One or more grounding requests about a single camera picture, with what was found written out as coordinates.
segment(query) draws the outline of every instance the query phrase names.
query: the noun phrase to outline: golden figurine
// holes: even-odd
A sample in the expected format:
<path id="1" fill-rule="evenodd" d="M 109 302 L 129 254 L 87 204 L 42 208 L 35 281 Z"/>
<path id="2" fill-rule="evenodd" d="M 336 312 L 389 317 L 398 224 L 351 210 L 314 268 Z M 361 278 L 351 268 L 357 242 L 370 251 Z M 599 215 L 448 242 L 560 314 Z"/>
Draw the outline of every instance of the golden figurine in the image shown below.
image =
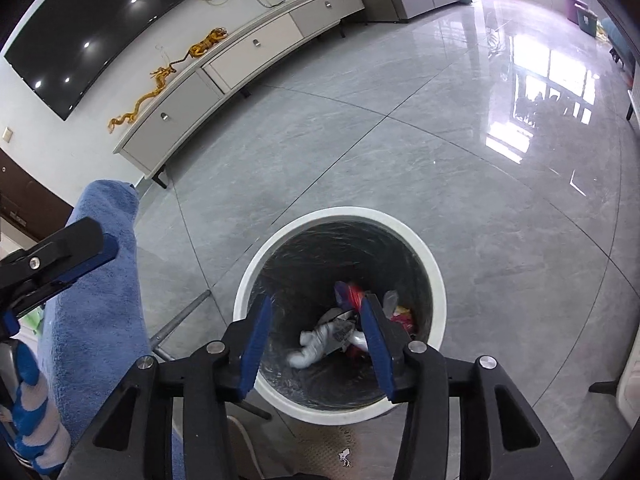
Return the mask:
<path id="1" fill-rule="evenodd" d="M 152 97 L 156 97 L 160 95 L 160 92 L 166 86 L 167 77 L 169 77 L 171 74 L 178 72 L 174 68 L 174 64 L 182 63 L 189 56 L 193 58 L 204 56 L 207 50 L 209 50 L 212 46 L 224 40 L 225 38 L 226 38 L 225 28 L 222 28 L 222 27 L 214 28 L 204 40 L 202 40 L 200 43 L 196 43 L 195 45 L 192 45 L 182 59 L 179 59 L 177 61 L 172 61 L 171 63 L 169 63 L 167 67 L 161 66 L 158 69 L 154 70 L 150 75 L 152 76 L 153 79 L 156 80 L 156 88 L 151 92 L 144 94 L 140 99 L 138 99 L 136 101 L 136 105 L 133 108 L 132 112 L 121 115 L 120 117 L 117 117 L 117 118 L 113 118 L 111 121 L 109 121 L 109 133 L 113 133 L 114 128 L 120 124 L 123 124 L 124 121 L 127 121 L 130 124 L 134 122 L 138 118 L 140 105 L 147 99 L 151 99 Z"/>

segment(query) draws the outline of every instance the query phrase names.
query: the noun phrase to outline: light switch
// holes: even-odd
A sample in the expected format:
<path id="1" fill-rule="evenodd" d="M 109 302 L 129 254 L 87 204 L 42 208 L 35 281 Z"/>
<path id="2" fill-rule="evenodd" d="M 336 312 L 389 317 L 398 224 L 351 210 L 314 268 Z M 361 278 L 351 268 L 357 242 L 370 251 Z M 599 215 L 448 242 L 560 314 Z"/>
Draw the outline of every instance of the light switch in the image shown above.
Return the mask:
<path id="1" fill-rule="evenodd" d="M 6 127 L 4 129 L 4 133 L 2 134 L 2 140 L 4 140 L 5 142 L 9 142 L 13 134 L 14 132 L 11 130 L 11 128 Z"/>

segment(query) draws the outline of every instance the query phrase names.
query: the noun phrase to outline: purple bin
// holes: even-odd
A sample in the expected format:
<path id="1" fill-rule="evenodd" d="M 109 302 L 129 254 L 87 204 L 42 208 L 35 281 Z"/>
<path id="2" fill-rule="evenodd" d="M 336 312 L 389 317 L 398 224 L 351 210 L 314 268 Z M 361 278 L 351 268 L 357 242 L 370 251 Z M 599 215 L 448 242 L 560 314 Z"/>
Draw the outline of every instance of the purple bin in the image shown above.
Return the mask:
<path id="1" fill-rule="evenodd" d="M 585 9 L 589 9 L 588 4 L 582 2 L 580 0 L 564 0 L 564 13 L 566 14 L 566 18 L 574 22 L 576 25 L 578 24 L 578 12 L 575 9 L 575 5 L 578 4 Z"/>

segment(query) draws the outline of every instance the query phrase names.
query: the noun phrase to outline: television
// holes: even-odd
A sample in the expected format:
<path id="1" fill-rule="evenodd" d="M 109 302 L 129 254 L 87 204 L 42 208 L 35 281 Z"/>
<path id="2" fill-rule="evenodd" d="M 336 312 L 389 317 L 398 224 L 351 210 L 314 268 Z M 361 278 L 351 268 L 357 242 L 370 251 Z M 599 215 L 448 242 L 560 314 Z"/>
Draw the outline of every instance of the television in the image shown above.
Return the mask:
<path id="1" fill-rule="evenodd" d="M 5 58 L 62 120 L 109 63 L 183 0 L 44 0 Z"/>

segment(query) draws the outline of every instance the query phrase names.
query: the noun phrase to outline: striped glove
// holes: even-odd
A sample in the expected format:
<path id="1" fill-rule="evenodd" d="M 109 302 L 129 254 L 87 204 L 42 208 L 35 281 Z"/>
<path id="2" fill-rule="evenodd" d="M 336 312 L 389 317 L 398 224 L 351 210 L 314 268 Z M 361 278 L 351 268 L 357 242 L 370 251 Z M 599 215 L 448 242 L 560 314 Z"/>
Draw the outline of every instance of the striped glove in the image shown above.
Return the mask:
<path id="1" fill-rule="evenodd" d="M 29 347 L 21 342 L 15 351 L 15 367 L 19 386 L 11 416 L 17 434 L 11 438 L 3 433 L 20 457 L 39 474 L 49 475 L 64 465 L 71 438 L 53 400 L 48 398 L 46 378 Z"/>

